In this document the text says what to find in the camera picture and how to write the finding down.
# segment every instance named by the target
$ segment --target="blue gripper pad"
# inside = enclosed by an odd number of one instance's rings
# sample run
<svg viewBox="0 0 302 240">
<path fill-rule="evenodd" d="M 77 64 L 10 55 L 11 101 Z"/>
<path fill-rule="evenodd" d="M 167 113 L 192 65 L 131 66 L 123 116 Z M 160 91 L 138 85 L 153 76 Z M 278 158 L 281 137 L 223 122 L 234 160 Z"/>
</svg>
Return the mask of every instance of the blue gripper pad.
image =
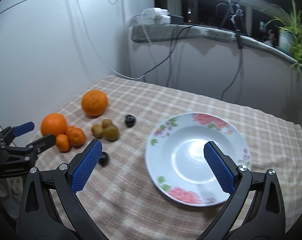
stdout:
<svg viewBox="0 0 302 240">
<path fill-rule="evenodd" d="M 86 156 L 83 158 L 81 163 L 75 169 L 72 174 L 71 190 L 75 194 L 77 191 L 83 190 L 87 183 L 94 167 L 97 165 L 102 155 L 102 144 L 97 141 L 91 149 L 88 151 Z"/>
<path fill-rule="evenodd" d="M 208 142 L 204 145 L 203 151 L 204 158 L 213 171 L 214 176 L 217 178 L 222 190 L 226 193 L 232 194 L 235 191 L 234 174 L 219 156 L 217 150 L 211 145 L 211 142 Z"/>
<path fill-rule="evenodd" d="M 16 127 L 13 130 L 13 135 L 16 137 L 19 137 L 25 133 L 31 132 L 34 129 L 34 123 L 33 122 L 28 122 L 25 124 L 22 124 L 18 127 Z"/>
</svg>

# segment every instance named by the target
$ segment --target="metal screw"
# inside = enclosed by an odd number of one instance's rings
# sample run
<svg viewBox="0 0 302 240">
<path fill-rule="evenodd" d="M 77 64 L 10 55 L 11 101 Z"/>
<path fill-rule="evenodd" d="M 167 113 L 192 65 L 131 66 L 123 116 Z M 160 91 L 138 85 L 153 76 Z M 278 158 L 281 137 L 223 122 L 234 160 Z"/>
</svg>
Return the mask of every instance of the metal screw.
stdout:
<svg viewBox="0 0 302 240">
<path fill-rule="evenodd" d="M 270 174 L 270 175 L 275 175 L 275 170 L 270 169 L 270 170 L 269 170 L 269 174 Z"/>
<path fill-rule="evenodd" d="M 61 171 L 65 171 L 66 169 L 68 168 L 68 165 L 67 164 L 61 164 L 60 166 L 59 166 L 59 170 L 61 170 Z"/>
<path fill-rule="evenodd" d="M 238 167 L 238 169 L 239 169 L 240 171 L 247 171 L 247 166 L 240 165 L 240 166 Z"/>
<path fill-rule="evenodd" d="M 30 173 L 36 173 L 37 172 L 37 168 L 36 167 L 33 167 L 30 169 Z"/>
</svg>

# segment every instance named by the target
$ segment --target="plate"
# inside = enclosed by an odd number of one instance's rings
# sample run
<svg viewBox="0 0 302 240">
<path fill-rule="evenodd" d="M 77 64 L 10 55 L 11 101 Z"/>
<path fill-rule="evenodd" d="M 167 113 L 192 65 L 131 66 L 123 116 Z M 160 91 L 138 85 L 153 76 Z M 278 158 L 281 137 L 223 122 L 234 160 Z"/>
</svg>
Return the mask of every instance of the plate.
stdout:
<svg viewBox="0 0 302 240">
<path fill-rule="evenodd" d="M 154 184 L 169 198 L 189 206 L 212 206 L 225 202 L 222 191 L 203 154 L 208 141 L 237 165 L 251 168 L 250 150 L 239 131 L 210 114 L 176 115 L 150 135 L 145 159 Z"/>
</svg>

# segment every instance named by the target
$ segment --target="white charger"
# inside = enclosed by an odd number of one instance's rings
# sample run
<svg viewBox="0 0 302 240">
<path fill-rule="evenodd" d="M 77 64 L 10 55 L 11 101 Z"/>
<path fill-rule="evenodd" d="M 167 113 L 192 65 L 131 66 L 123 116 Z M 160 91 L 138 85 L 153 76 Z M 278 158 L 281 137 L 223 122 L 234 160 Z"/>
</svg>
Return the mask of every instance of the white charger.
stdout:
<svg viewBox="0 0 302 240">
<path fill-rule="evenodd" d="M 149 8 L 143 11 L 146 14 L 147 20 L 144 24 L 170 24 L 171 17 L 169 11 L 161 8 Z"/>
</svg>

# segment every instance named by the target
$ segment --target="table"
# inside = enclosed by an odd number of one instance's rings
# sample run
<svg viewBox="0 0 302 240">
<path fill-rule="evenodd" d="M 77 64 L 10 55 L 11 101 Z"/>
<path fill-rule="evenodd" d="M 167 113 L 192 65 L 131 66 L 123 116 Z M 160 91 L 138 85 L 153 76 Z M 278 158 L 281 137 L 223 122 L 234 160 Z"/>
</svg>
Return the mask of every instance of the table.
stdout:
<svg viewBox="0 0 302 240">
<path fill-rule="evenodd" d="M 217 216 L 222 205 L 195 208 L 164 196 L 145 167 L 144 150 L 150 132 L 163 120 L 186 112 L 208 113 L 227 120 L 240 131 L 250 148 L 252 171 L 275 169 L 284 199 L 286 230 L 302 213 L 300 125 L 246 106 L 115 76 L 102 79 L 89 90 L 92 89 L 102 90 L 108 96 L 109 106 L 102 116 L 85 116 L 80 107 L 82 95 L 60 111 L 69 125 L 84 130 L 85 145 L 68 153 L 59 153 L 52 147 L 39 155 L 36 166 L 42 171 L 69 163 L 93 139 L 91 126 L 102 119 L 112 119 L 119 128 L 119 140 L 101 139 L 110 163 L 105 168 L 97 165 L 84 189 L 77 193 L 88 214 L 109 239 L 196 239 Z M 137 119 L 133 128 L 124 124 L 127 114 Z M 253 195 L 249 194 L 233 228 L 241 225 Z M 65 225 L 72 228 L 55 191 L 53 198 Z"/>
</svg>

